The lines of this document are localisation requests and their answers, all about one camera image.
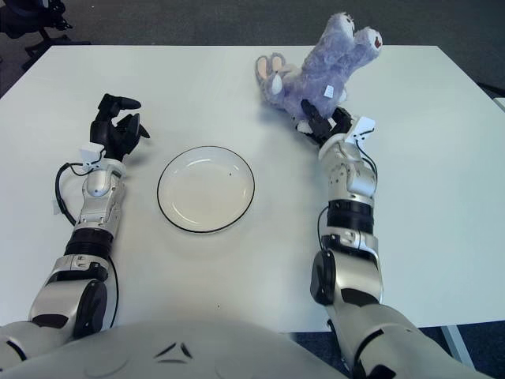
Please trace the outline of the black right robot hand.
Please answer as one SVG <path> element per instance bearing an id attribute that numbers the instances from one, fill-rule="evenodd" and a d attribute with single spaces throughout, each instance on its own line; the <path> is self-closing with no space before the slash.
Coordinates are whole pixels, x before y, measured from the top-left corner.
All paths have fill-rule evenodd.
<path id="1" fill-rule="evenodd" d="M 324 118 L 306 99 L 301 101 L 301 109 L 307 119 L 299 121 L 296 130 L 308 136 L 320 147 L 332 136 L 348 133 L 352 126 L 352 116 L 342 107 L 336 107 L 330 118 Z"/>

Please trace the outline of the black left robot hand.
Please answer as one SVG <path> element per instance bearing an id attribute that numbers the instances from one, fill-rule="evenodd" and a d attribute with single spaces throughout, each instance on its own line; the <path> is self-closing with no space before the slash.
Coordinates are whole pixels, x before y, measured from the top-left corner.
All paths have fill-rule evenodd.
<path id="1" fill-rule="evenodd" d="M 141 108 L 137 100 L 104 94 L 98 106 L 98 114 L 90 127 L 90 142 L 101 144 L 105 148 L 105 157 L 123 160 L 138 145 L 139 140 L 150 138 L 148 131 L 140 124 L 140 115 L 127 114 L 116 124 L 113 119 L 120 111 Z"/>

